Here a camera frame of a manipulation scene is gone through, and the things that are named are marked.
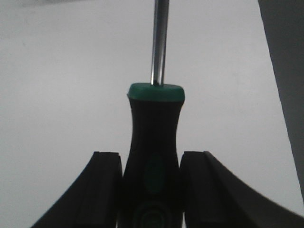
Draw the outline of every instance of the gray surface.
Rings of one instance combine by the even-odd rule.
[[[131,141],[126,93],[150,76],[153,1],[85,0],[0,11],[0,227],[33,224],[93,151]],[[184,87],[183,151],[211,151],[304,215],[256,1],[171,1],[166,82]]]
[[[259,1],[289,140],[304,195],[304,1]]]

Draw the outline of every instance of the black rubber grip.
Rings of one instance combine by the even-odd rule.
[[[119,228],[180,228],[176,129],[183,101],[129,99],[133,136],[123,176]]]

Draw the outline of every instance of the screwdriver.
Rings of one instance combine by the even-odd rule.
[[[155,0],[150,83],[132,84],[130,153],[123,175],[118,228],[181,228],[176,130],[185,93],[164,84],[169,0]]]

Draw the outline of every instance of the metal screwdriver shaft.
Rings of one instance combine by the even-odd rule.
[[[155,0],[151,85],[163,85],[169,0]]]

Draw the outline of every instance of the white wall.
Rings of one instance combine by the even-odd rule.
[[[2,0],[0,227],[31,226],[93,151],[130,146],[129,85],[148,82],[153,0]],[[185,150],[304,215],[258,3],[172,0],[165,82],[184,87]]]

